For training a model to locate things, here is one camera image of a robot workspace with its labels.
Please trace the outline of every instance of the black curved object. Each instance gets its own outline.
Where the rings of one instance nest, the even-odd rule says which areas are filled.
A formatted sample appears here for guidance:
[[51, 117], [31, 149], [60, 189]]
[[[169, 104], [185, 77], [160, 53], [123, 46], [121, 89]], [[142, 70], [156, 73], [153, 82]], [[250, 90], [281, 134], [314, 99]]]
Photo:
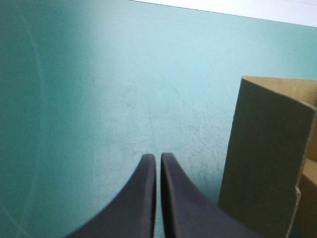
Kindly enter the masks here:
[[162, 154], [160, 181], [167, 238], [262, 238], [213, 205], [171, 153]]
[[156, 163], [143, 155], [113, 201], [66, 238], [152, 238], [156, 208]]

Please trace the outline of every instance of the cardboard edge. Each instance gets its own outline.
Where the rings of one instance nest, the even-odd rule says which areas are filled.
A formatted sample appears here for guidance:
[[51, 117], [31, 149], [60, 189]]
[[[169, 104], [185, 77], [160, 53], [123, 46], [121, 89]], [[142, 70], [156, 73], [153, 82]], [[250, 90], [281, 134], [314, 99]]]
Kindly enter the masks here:
[[268, 91], [271, 91], [271, 92], [274, 92], [280, 96], [283, 96], [283, 97], [286, 97], [288, 99], [291, 99], [297, 103], [300, 103], [302, 105], [305, 105], [306, 107], [310, 108], [313, 110], [314, 112], [314, 116], [313, 116], [313, 120], [312, 120], [312, 127], [310, 129], [310, 132], [309, 132], [309, 137], [307, 139], [307, 142], [306, 142], [306, 146], [305, 146], [305, 150], [304, 150], [304, 153], [303, 153], [303, 158], [302, 158], [302, 162], [301, 162], [301, 166], [299, 168], [299, 174], [298, 174], [298, 177], [297, 177], [297, 181], [296, 181], [296, 184], [295, 184], [295, 193], [296, 193], [296, 204], [295, 204], [295, 208], [294, 208], [294, 212], [293, 212], [293, 216], [292, 216], [292, 219], [291, 219], [291, 222], [290, 222], [290, 225], [289, 225], [289, 228], [288, 228], [288, 231], [287, 231], [287, 234], [285, 236], [285, 238], [288, 238], [290, 233], [291, 233], [291, 229], [293, 227], [293, 224], [294, 224], [294, 221], [295, 221], [295, 217], [296, 217], [296, 214], [297, 214], [297, 210], [298, 210], [298, 206], [299, 206], [299, 203], [300, 203], [300, 198], [301, 198], [301, 192], [300, 192], [300, 189], [299, 189], [299, 185], [300, 185], [300, 181], [301, 181], [301, 177], [302, 177], [302, 174], [303, 174], [303, 168], [304, 168], [304, 165], [305, 165], [305, 161], [306, 161], [306, 158], [307, 158], [307, 154], [308, 154], [308, 150], [309, 150], [309, 145], [310, 145], [310, 141], [312, 139], [312, 135], [313, 135], [313, 130], [315, 128], [315, 125], [316, 125], [316, 122], [317, 122], [317, 108], [314, 107], [313, 105], [307, 103], [307, 102], [304, 102], [304, 101], [301, 101], [301, 100], [297, 100], [293, 97], [290, 97], [288, 95], [285, 95], [285, 94], [282, 94], [282, 93], [279, 93], [279, 92], [276, 92], [268, 87], [265, 87], [263, 85], [259, 85], [259, 84], [256, 84], [255, 82], [252, 82], [250, 80], [248, 80], [248, 77], [254, 77], [254, 78], [272, 78], [272, 77], [260, 77], [260, 76], [248, 76], [248, 75], [243, 75], [242, 76], [242, 79], [241, 79], [241, 82], [242, 81], [245, 81], [245, 82], [248, 82], [248, 83], [252, 83], [254, 85], [257, 85], [258, 87], [261, 87], [263, 89], [266, 89]]

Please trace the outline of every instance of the cardboard flap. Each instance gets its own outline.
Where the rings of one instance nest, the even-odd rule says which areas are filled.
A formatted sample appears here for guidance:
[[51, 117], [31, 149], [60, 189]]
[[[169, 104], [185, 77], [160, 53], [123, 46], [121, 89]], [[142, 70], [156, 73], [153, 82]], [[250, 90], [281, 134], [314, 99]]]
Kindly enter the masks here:
[[268, 238], [288, 237], [300, 200], [317, 82], [244, 76], [219, 205]]

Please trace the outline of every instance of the cardboard box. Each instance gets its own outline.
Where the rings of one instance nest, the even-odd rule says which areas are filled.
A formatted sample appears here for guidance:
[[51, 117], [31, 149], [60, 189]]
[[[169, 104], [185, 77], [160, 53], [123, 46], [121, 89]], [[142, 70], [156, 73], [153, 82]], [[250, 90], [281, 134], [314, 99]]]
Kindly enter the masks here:
[[317, 81], [244, 76], [219, 206], [267, 238], [317, 238]]

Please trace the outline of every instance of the brown cardboard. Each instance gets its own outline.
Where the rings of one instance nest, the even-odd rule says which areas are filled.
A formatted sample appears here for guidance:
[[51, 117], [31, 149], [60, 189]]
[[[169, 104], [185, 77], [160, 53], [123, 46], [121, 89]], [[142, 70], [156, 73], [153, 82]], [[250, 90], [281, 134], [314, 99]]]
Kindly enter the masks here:
[[306, 159], [299, 184], [301, 200], [294, 225], [305, 238], [317, 237], [317, 163]]
[[306, 158], [296, 225], [317, 237], [316, 101], [317, 81], [242, 78], [219, 206], [265, 237], [288, 237]]

